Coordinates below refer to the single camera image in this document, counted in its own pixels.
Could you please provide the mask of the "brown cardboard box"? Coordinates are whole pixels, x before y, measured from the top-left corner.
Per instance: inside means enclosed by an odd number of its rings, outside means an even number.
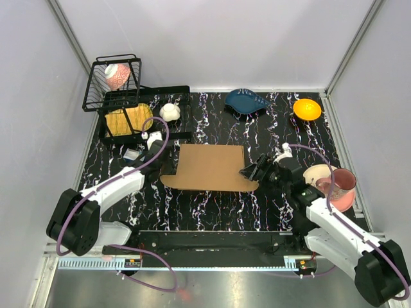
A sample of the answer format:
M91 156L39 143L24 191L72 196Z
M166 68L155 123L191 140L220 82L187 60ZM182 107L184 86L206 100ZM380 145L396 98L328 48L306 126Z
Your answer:
M163 185L187 191L253 192L259 184L240 174L245 167L239 145L183 144L175 175L162 175Z

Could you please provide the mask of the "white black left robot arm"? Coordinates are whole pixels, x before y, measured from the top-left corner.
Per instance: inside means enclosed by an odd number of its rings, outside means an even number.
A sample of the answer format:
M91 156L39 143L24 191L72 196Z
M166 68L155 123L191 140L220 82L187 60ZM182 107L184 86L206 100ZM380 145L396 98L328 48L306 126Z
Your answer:
M131 166L81 192L67 189L61 195L46 227L46 235L58 244L59 256L83 256L97 246L116 245L123 253L134 253L138 238L125 223L102 222L101 215L115 203L140 191L149 174L162 167L170 147L166 141L153 141Z

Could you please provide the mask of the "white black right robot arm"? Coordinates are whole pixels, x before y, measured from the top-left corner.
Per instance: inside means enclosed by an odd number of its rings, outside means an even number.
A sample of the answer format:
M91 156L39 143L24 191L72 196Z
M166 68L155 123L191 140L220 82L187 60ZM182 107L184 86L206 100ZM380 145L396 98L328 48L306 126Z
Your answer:
M295 252L303 255L311 250L325 257L354 281L374 307L410 296L410 275L401 247L369 234L328 204L291 155L277 159L261 155L240 174L285 194L294 210L291 241Z

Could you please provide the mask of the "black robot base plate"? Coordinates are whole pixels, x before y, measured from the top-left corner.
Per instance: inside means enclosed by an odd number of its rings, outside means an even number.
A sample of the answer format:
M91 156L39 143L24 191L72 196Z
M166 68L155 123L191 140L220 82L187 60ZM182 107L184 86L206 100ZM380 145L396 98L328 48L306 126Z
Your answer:
M158 255L171 252L259 252L267 255L319 256L292 232L140 230L126 243Z

